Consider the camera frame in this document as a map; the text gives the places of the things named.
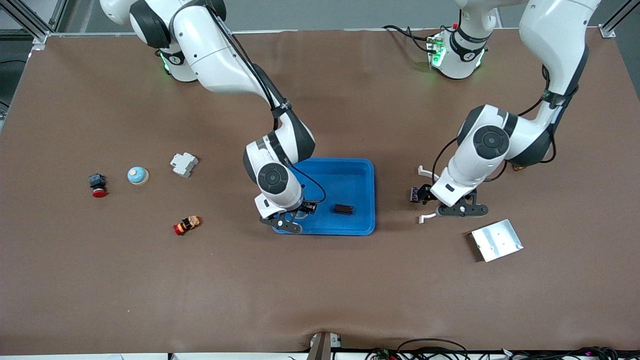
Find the brown table mat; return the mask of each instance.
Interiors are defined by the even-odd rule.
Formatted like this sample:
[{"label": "brown table mat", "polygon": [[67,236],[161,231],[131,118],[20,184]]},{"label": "brown table mat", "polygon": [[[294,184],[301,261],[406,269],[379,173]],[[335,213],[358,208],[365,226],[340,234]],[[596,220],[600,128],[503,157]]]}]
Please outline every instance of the brown table mat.
[{"label": "brown table mat", "polygon": [[[496,31],[463,81],[428,70],[397,33],[239,38],[311,128],[314,156],[374,163],[375,232],[259,223],[241,161],[271,126],[257,96],[174,81],[137,38],[50,38],[0,138],[2,354],[290,351],[317,331],[361,347],[639,347],[640,103],[612,40],[588,32],[553,163],[482,185],[484,218],[417,225],[432,208],[408,202],[425,180],[416,167],[469,110],[517,113],[539,97],[540,63],[517,30]],[[169,166],[185,151],[200,158],[189,179]],[[143,186],[127,182],[135,165],[150,172]],[[88,187],[96,172],[103,199]],[[177,237],[189,215],[202,226]],[[477,262],[463,235],[505,218],[524,250]]]}]

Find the green indicator light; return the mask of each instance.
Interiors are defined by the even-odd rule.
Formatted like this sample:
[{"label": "green indicator light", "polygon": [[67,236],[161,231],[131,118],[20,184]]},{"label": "green indicator light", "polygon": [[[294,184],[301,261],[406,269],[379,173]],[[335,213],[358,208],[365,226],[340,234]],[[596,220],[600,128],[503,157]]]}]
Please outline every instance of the green indicator light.
[{"label": "green indicator light", "polygon": [[435,55],[433,55],[433,62],[432,62],[433,66],[439,67],[440,64],[442,64],[442,58],[444,58],[444,54],[446,53],[447,53],[447,49],[444,46],[442,46],[440,50],[438,50],[438,52]]},{"label": "green indicator light", "polygon": [[484,55],[484,50],[482,50],[480,52],[480,55],[478,55],[478,61],[476,63],[476,67],[480,66],[480,61],[482,61],[482,55]]},{"label": "green indicator light", "polygon": [[162,53],[160,53],[160,59],[162,59],[162,62],[164,63],[164,69],[168,72],[171,72],[171,70],[169,70],[169,65],[166,63],[166,59],[164,58],[164,55],[162,55]]}]

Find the red button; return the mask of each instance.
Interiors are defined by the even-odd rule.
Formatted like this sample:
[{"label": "red button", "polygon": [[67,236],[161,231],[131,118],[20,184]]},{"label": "red button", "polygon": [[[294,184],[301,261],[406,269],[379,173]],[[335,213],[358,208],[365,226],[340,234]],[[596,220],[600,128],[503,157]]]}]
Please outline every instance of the red button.
[{"label": "red button", "polygon": [[103,189],[96,189],[93,191],[93,197],[105,197],[107,193]]}]

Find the plastic tray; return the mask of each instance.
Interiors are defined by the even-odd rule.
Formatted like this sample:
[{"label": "plastic tray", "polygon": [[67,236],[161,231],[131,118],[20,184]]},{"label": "plastic tray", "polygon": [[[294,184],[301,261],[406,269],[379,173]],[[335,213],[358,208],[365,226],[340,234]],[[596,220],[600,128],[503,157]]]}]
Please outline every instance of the plastic tray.
[{"label": "plastic tray", "polygon": [[[297,219],[306,235],[369,235],[376,228],[376,192],[373,164],[367,159],[310,158],[297,163],[296,168],[316,180],[326,190],[326,200],[316,213]],[[303,184],[305,199],[322,198],[322,190],[295,169],[291,169]],[[334,204],[353,206],[353,215],[336,214]],[[281,234],[286,231],[274,230]]]}]

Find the metal plate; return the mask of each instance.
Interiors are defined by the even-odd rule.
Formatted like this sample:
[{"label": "metal plate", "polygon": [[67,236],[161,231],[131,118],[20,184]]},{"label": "metal plate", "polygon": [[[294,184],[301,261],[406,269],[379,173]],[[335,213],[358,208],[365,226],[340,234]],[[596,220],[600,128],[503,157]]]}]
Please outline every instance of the metal plate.
[{"label": "metal plate", "polygon": [[509,220],[485,226],[471,232],[478,250],[487,262],[522,250],[522,244]]}]

